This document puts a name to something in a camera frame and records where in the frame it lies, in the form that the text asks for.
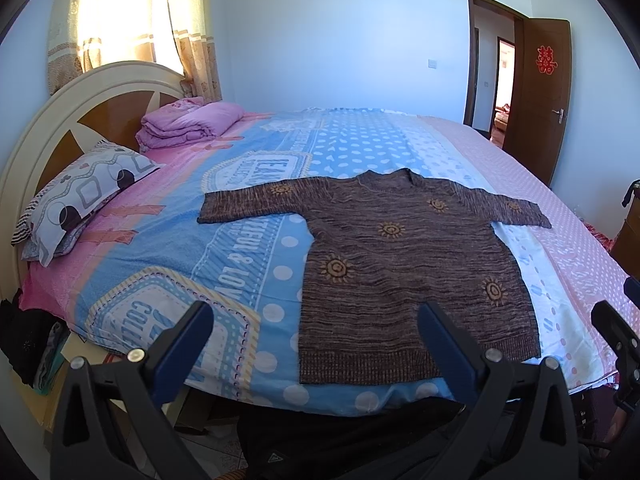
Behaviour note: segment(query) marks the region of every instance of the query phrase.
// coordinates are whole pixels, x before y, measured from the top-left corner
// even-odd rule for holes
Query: brown sweater
[[[300,382],[387,384],[438,374],[417,307],[436,300],[484,347],[540,355],[520,269],[491,222],[550,228],[526,200],[410,170],[208,193],[198,222],[299,213],[314,242],[302,291]]]

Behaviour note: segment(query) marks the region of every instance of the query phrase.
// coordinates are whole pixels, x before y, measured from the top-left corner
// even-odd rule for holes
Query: bed
[[[606,299],[636,329],[626,274],[542,183],[473,129],[375,109],[247,114],[216,141],[150,150],[165,166],[111,200],[86,232],[126,233],[78,243],[49,267],[20,261],[8,240],[38,189],[106,138],[136,147],[147,111],[182,96],[180,76],[121,62],[60,92],[21,137],[0,182],[2,296],[23,284],[23,308],[65,317],[84,338],[117,352],[149,346],[194,300],[215,327],[187,384],[261,406],[356,416],[427,396],[450,397],[441,379],[380,386],[298,383],[302,277],[312,237],[299,215],[196,224],[205,192],[285,178],[347,178],[410,168],[536,202],[553,228],[494,231],[510,248],[534,305],[542,355],[553,355],[572,392],[611,381],[615,355],[590,324]]]

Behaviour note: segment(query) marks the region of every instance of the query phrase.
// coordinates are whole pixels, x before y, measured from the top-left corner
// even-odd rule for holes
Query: wooden headboard
[[[0,294],[11,298],[26,265],[10,241],[33,196],[102,139],[138,149],[147,112],[183,97],[183,76],[164,66],[123,61],[87,72],[56,92],[18,140],[0,180]]]

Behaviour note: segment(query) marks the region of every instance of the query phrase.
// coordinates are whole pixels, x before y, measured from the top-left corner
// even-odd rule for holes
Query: sweater ribbed hem
[[[500,341],[483,343],[483,350],[497,348],[511,361],[540,357],[540,342],[528,333]],[[315,351],[300,348],[301,384],[376,384],[412,383],[440,376],[435,361],[423,350],[352,353]]]

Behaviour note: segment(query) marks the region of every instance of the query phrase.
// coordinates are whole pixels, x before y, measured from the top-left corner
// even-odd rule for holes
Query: metal screw
[[[139,363],[145,358],[145,351],[142,348],[134,348],[127,354],[127,359],[132,363]]]
[[[73,370],[79,370],[84,366],[84,357],[74,357],[71,359],[70,366]]]
[[[558,368],[560,367],[560,363],[555,357],[545,358],[545,365],[547,368],[551,368],[552,370],[558,370]]]
[[[499,363],[502,361],[502,352],[500,352],[497,348],[489,348],[485,353],[484,357],[489,359],[492,363]]]

